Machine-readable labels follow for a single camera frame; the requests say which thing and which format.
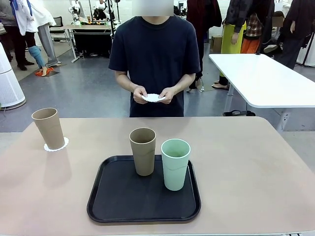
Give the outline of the person's right hand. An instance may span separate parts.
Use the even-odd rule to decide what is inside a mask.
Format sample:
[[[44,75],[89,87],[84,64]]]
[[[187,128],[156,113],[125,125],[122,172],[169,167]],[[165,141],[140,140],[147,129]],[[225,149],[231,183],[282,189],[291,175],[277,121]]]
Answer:
[[[147,92],[143,86],[135,86],[133,91],[133,99],[138,104],[146,104],[146,101],[143,97],[147,97]]]

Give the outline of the person's left hand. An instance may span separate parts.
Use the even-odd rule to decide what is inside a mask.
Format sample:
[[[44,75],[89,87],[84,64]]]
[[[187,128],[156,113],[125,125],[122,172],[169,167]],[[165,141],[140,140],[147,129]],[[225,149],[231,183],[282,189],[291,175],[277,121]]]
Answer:
[[[159,98],[163,98],[160,102],[163,104],[170,104],[175,92],[176,90],[173,87],[165,88],[159,95]]]

